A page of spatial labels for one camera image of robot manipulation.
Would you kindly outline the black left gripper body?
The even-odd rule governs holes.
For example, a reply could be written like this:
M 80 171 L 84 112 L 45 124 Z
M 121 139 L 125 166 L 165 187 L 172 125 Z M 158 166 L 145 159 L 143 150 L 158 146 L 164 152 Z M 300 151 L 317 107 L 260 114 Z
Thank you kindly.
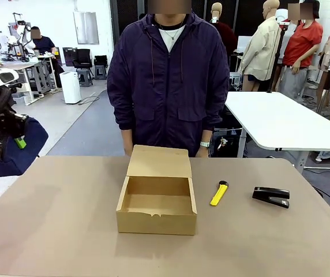
M 0 159 L 6 152 L 9 140 L 18 140 L 24 136 L 26 115 L 14 112 L 0 114 Z

